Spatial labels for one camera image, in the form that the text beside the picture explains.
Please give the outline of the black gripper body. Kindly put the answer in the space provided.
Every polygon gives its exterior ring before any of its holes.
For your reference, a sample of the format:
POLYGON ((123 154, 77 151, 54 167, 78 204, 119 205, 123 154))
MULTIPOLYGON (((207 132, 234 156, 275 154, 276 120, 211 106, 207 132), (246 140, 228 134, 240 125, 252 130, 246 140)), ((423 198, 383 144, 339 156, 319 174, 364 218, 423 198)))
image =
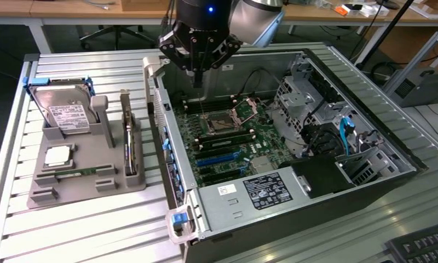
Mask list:
POLYGON ((207 38, 223 42, 228 31, 230 1, 176 1, 174 32, 183 50, 204 52, 207 38))

